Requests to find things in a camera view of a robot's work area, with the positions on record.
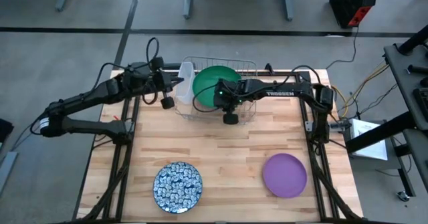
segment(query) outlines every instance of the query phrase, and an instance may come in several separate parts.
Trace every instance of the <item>metal bracket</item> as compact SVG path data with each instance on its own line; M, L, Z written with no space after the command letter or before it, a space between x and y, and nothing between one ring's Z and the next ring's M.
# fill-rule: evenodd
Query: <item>metal bracket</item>
M313 121L305 121L306 131L308 131L308 132L312 131L313 123L314 123ZM330 127L330 132L339 132L340 133L340 132L344 132L347 128L351 127L351 123L349 123L348 121L339 120L338 123L336 123L336 122L328 123L328 125Z

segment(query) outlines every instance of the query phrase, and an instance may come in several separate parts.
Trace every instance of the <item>black floor stripe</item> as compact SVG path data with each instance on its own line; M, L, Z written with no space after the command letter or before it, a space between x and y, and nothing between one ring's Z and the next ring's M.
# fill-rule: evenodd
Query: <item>black floor stripe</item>
M0 32L12 33L124 33L123 29L61 28L61 27L0 27Z
M354 37L355 32L346 31L263 31L263 30L209 30L209 29L131 29L130 34L151 35L254 35L254 36L297 36L325 37L339 35ZM415 33L359 32L358 37L411 37Z
M130 33L130 28L132 22L134 21L135 10L138 5L138 0L132 0L131 8L129 9L128 18L126 19L124 33L122 38L120 39L118 51L116 53L116 57L114 58L114 64L120 65L123 58L123 53L125 52L126 42L128 41L128 36Z

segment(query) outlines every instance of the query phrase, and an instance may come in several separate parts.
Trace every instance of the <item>butcher block tabletop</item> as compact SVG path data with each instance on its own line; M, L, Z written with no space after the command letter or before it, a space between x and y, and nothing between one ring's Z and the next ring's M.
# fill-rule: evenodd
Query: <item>butcher block tabletop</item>
M329 85L327 71L317 72L322 83ZM119 73L120 71L113 71L112 77ZM284 78L259 77L265 82L282 82ZM122 106L123 103L104 105L100 120L114 120L115 116L120 116ZM337 117L336 108L333 115ZM341 134L331 133L330 138L344 144ZM77 218L89 213L106 190L113 153L114 145L111 143L92 151ZM299 197L275 197L265 187L261 174L263 164L277 153L292 154L305 166L308 182ZM346 150L336 144L326 144L326 153L335 189L345 203L357 215L362 216ZM201 173L203 181L201 199L194 208L182 214L163 211L153 199L154 177L166 164L176 161L192 164ZM327 216L331 217L328 195L323 186L322 190ZM118 188L113 196L111 213L116 209L117 192ZM163 110L160 98L150 106L140 102L122 221L319 220L299 99L264 98L257 101L257 112L251 122L233 126L221 122L185 120L173 109Z

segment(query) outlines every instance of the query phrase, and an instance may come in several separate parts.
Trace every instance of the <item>black metal frame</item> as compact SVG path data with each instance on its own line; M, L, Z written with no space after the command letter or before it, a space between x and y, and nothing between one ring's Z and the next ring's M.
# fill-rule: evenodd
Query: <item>black metal frame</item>
M176 70L177 71L178 65L168 66L167 68L169 70ZM275 75L275 76L291 76L291 77L294 77L297 82L300 82L302 80L310 81L309 72L274 72L273 70L270 70L270 71L266 71L266 72L259 72L257 74L259 76L272 76L272 75ZM89 157L88 163L86 165L85 177L82 181L82 185L81 185L80 193L79 193L79 197L78 197L78 202L76 203L73 221L71 223L119 223L119 222L121 222L122 213L123 213L124 198L125 198L125 194L126 194L126 182L127 182L127 178L128 178L130 157L131 157L131 153L132 153L132 146L133 146L133 140L134 140L135 123L136 123L136 120L138 118L139 102L140 102L140 99L135 98L134 109L132 111L132 122L134 123L133 130L132 130L132 142L129 145L126 145L126 147L116 145L115 150L114 150L114 155L113 155L112 169L110 171L108 188L107 188L107 191L103 194L103 197L100 198L98 204L95 206L97 208L96 212L93 212L93 209L92 209L92 211L91 211L92 216L89 216L89 217L87 216L83 219L76 219L76 216L78 214L79 205L80 205L80 200L82 198L84 184L86 182L86 174L88 172L88 168L89 168L89 164L90 164L90 157ZM122 120L125 120L128 117L129 103L130 103L130 99L126 99L124 101L124 105L123 105L123 109L122 109L122 115L121 115ZM300 100L300 110L302 113L302 123L304 125L304 123L306 121L309 121L309 119L308 119L308 113L307 113L306 105L305 105L303 100ZM326 150L324 148L324 145L321 144L319 146L320 158L322 161L322 173L320 173L321 171L318 171L319 166L318 166L318 163L316 161L316 154L314 152L314 145L312 142L309 141L309 132L306 131L306 129L304 129L304 131L305 131L305 135L306 135L306 144L308 147L308 153L309 153L309 157L310 157L312 178L314 180L316 202L317 202L317 206L318 206L318 213L320 215L320 221L323 222L324 220L329 220L330 218L326 216L326 209L324 206L324 199L322 196L319 175L323 175L323 177L330 184L332 184L332 177L330 174L330 169L328 166L328 159L327 159ZM118 172L119 159L120 159L120 153L122 151L122 148L126 148L126 152L125 152L125 158L124 158L123 164L120 167L119 172ZM119 194L118 194L117 208L116 208L116 212L114 214L114 217L111 218L110 217L110 209L111 209L111 204L112 204L112 195L111 194L117 188L119 182L120 182L120 189L119 189ZM329 198L330 206L332 209L332 218L335 220L339 220L338 219L339 218L338 206L335 203L334 198L330 193L328 193L328 198ZM96 219L97 216L99 216L101 209L104 210L102 213L102 218Z

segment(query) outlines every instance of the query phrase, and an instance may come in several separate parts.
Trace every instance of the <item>blue and white plate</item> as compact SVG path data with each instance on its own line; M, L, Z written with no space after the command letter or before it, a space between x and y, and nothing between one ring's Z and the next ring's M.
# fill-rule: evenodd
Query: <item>blue and white plate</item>
M192 209L201 198L201 194L201 175L189 163L168 164L154 179L154 201L168 213L179 214Z

